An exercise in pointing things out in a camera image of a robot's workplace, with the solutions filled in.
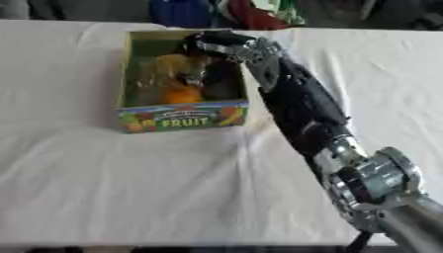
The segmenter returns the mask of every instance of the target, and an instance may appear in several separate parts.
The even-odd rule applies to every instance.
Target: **white cloth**
[[[155,29],[0,22],[0,243],[351,241],[355,230],[279,133],[247,71],[245,126],[116,130],[125,31]],[[287,48],[352,114],[368,151],[404,151],[443,202],[443,34],[248,34]]]

